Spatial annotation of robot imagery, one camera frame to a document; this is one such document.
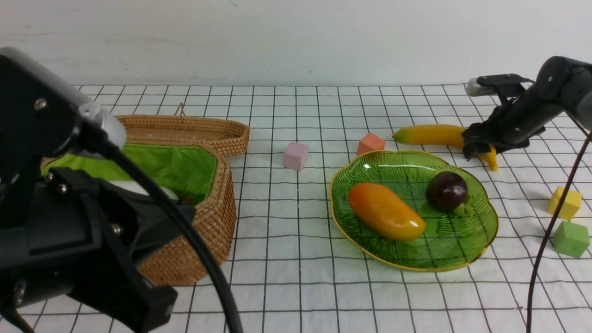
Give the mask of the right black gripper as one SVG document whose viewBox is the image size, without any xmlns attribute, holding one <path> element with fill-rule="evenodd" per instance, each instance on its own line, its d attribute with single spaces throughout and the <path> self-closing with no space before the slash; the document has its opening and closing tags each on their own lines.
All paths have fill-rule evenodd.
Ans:
<svg viewBox="0 0 592 333">
<path fill-rule="evenodd" d="M 500 105 L 486 122 L 473 123 L 461 133 L 465 160 L 482 155 L 495 160 L 495 147 L 521 145 L 567 106 L 562 97 L 539 90 L 526 90 L 512 100 L 505 93 L 498 93 L 498 97 Z"/>
</svg>

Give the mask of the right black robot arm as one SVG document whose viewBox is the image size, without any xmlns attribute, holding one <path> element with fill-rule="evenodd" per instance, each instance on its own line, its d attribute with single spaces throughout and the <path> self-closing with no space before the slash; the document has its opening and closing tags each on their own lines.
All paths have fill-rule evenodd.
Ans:
<svg viewBox="0 0 592 333">
<path fill-rule="evenodd" d="M 543 133 L 545 125 L 562 112 L 586 130 L 592 126 L 592 66 L 575 59 L 550 57 L 535 80 L 518 74 L 476 77 L 468 82 L 466 93 L 497 95 L 500 101 L 487 120 L 462 133 L 467 160 L 526 148 L 531 137 Z"/>
</svg>

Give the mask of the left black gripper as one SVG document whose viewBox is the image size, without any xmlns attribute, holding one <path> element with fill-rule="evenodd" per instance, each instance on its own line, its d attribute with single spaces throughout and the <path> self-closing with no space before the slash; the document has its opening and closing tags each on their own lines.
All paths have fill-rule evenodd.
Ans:
<svg viewBox="0 0 592 333">
<path fill-rule="evenodd" d="M 66 295 L 135 333 L 167 324 L 176 290 L 138 268 L 180 230 L 132 187 L 69 168 L 52 168 L 26 189 L 3 184 L 2 317 L 31 333 L 17 309 Z"/>
</svg>

